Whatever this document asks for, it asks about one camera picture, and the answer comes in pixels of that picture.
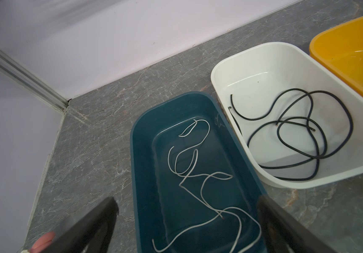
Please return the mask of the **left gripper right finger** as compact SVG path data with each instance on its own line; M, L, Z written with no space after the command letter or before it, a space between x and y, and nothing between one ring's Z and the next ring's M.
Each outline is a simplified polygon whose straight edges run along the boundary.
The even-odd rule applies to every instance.
M332 253L333 249L311 233L269 196L260 196L257 213L269 253Z

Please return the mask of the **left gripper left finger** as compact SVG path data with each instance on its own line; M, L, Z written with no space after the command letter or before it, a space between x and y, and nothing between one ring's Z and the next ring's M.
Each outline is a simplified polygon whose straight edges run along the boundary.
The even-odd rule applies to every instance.
M118 205L114 197L103 199L44 253L106 253L114 232Z

